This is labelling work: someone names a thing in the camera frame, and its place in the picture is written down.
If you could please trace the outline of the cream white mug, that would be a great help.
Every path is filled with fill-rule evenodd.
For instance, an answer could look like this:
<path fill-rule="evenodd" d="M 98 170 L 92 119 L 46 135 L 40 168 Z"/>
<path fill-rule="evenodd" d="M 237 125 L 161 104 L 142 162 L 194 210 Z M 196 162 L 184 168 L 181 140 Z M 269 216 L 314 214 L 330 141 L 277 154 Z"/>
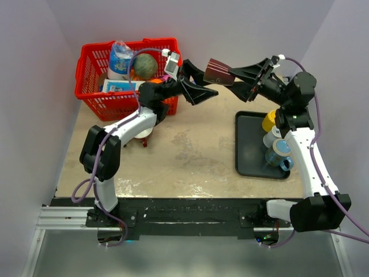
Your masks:
<path fill-rule="evenodd" d="M 123 148 L 126 148 L 130 143 L 132 142 L 132 140 L 129 140 L 127 143 L 125 143 L 124 145 L 123 145 Z"/>

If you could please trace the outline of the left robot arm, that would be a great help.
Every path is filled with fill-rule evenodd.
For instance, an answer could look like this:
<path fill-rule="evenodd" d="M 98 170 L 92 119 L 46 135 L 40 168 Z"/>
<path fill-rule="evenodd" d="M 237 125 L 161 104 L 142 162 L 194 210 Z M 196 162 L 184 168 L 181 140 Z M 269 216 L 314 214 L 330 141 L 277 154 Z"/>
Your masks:
<path fill-rule="evenodd" d="M 121 148 L 138 134 L 164 121 L 169 105 L 164 101 L 173 96 L 183 95 L 193 106 L 219 93 L 205 83 L 195 84 L 203 72 L 188 59 L 179 69 L 176 78 L 162 83 L 145 82 L 139 86 L 139 109 L 124 119 L 101 128 L 91 127 L 80 154 L 80 163 L 90 174 L 89 185 L 94 187 L 95 204 L 101 209 L 99 219 L 106 226 L 114 226 L 119 221 L 115 207 L 118 198 L 115 193 L 114 175 L 120 167 Z"/>

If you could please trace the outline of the brown maroon mug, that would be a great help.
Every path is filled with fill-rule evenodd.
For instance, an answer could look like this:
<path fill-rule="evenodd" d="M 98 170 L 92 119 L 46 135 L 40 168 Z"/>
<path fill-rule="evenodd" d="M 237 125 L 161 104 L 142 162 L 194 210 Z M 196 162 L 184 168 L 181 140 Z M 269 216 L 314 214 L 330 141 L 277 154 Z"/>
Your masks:
<path fill-rule="evenodd" d="M 235 82 L 235 77 L 230 74 L 230 66 L 211 58 L 206 66 L 203 80 L 211 84 L 220 84 L 230 87 Z"/>

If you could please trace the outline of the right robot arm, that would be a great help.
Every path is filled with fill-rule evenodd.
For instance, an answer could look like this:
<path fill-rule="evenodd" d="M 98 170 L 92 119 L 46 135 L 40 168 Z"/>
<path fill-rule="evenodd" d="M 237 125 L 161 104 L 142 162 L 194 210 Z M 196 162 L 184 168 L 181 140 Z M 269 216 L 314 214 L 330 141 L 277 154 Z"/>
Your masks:
<path fill-rule="evenodd" d="M 269 227 L 281 219 L 297 232 L 337 229 L 351 207 L 351 199 L 334 184 L 316 143 L 317 134 L 307 106 L 315 96 L 317 80 L 301 70 L 284 84 L 273 73 L 282 59 L 283 55 L 273 56 L 255 65 L 228 70 L 245 83 L 236 93 L 240 100 L 251 102 L 261 95 L 279 106 L 276 126 L 291 148 L 302 178 L 303 200 L 268 200 L 266 207 L 257 212 L 257 221 Z"/>

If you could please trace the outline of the dark red mug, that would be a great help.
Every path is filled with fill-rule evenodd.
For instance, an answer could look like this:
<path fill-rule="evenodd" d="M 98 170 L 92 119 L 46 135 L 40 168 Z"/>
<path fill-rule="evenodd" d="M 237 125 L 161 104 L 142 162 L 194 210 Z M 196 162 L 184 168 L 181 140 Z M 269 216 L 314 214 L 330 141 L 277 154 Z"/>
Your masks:
<path fill-rule="evenodd" d="M 134 139 L 139 141 L 143 147 L 148 146 L 148 138 L 153 132 L 153 127 L 143 130 L 141 133 L 137 134 Z"/>

